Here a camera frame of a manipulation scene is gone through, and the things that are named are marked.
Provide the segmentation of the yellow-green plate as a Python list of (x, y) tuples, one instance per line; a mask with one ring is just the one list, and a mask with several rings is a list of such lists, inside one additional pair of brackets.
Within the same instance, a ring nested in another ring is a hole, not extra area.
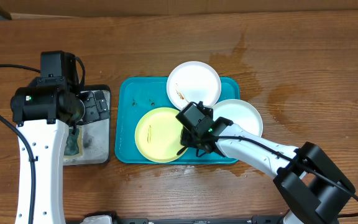
[(135, 128), (135, 144), (149, 161), (168, 163), (177, 160), (183, 125), (176, 119), (178, 110), (161, 107), (147, 112)]

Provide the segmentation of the green and yellow sponge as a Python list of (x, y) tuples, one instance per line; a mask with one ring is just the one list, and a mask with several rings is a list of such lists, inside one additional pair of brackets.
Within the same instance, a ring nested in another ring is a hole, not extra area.
[(83, 154), (80, 128), (70, 128), (64, 150), (65, 157), (79, 157)]

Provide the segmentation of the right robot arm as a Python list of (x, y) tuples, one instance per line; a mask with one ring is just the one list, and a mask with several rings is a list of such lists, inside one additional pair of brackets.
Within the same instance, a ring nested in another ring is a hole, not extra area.
[(188, 103), (176, 116), (181, 145), (236, 159), (272, 178), (289, 207), (282, 223), (337, 223), (355, 188), (317, 145), (286, 146), (255, 136), (213, 109)]

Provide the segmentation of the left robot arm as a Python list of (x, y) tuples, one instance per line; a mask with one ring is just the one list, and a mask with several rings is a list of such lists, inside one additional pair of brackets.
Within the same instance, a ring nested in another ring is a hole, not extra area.
[(16, 223), (65, 223), (63, 168), (109, 159), (111, 92), (86, 86), (84, 69), (71, 53), (43, 52), (40, 75), (11, 99), (20, 134)]

